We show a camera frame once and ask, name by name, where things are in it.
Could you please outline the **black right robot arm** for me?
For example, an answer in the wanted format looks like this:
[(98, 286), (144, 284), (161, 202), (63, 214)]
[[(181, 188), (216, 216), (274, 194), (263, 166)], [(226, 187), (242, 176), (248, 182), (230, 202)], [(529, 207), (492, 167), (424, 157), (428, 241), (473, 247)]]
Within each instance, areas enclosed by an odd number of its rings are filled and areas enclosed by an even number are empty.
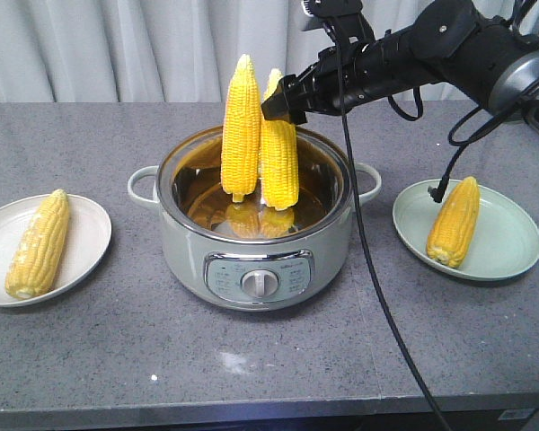
[(261, 105), (265, 119), (303, 124), (308, 112), (344, 110), (426, 84), (448, 83), (491, 114), (539, 84), (539, 37), (521, 35), (470, 1), (434, 1), (414, 23), (377, 39), (359, 1), (304, 1), (313, 28), (334, 44)]

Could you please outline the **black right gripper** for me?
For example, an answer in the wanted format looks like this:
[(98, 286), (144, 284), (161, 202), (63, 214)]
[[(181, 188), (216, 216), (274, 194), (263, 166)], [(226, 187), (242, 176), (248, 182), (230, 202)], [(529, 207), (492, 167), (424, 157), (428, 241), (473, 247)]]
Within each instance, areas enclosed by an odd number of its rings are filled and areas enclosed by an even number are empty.
[(411, 30), (387, 33), (370, 43), (342, 47), (334, 43), (300, 75), (280, 79), (278, 92), (261, 104), (266, 120), (296, 126), (306, 112), (340, 115), (359, 105), (389, 98), (413, 88)]

